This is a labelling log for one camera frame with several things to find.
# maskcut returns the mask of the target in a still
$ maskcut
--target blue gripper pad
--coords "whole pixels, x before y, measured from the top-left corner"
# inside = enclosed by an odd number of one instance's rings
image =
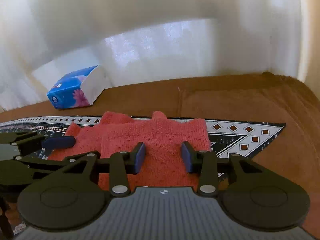
[[[134,171],[139,173],[141,166],[144,161],[144,156],[146,155],[146,145],[143,143],[137,152],[136,159],[134,161]]]
[[[187,172],[192,172],[191,155],[184,143],[181,144],[181,157]]]
[[[62,136],[47,138],[42,142],[42,148],[48,150],[71,148],[76,144],[76,139],[73,136]]]

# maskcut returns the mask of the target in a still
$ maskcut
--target white curtain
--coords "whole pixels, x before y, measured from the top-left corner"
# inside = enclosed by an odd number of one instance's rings
[[[106,87],[261,73],[303,79],[300,0],[0,0],[0,106],[101,64]]]

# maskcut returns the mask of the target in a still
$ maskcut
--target pink flower print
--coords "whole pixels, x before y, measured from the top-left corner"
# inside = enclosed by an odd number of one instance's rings
[[[73,98],[76,100],[76,103],[73,107],[80,107],[80,106],[89,106],[90,103],[88,102],[87,98],[85,97],[84,93],[81,89],[77,89],[74,91]]]

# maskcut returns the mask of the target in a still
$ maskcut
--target gray ribbed plate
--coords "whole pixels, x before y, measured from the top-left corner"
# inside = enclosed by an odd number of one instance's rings
[[[312,240],[296,227],[281,232],[259,232],[232,221],[213,198],[196,195],[191,187],[138,187],[126,198],[116,198],[90,225],[70,232],[49,233],[28,228],[17,240]]]

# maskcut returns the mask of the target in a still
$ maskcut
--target metal screw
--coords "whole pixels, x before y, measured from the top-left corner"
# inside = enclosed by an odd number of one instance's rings
[[[112,191],[117,194],[122,194],[127,192],[128,188],[124,185],[117,185],[112,188]]]
[[[200,187],[200,190],[201,190],[203,193],[212,193],[212,192],[215,192],[216,187],[215,187],[215,186],[212,186],[212,185],[202,185],[202,186]]]

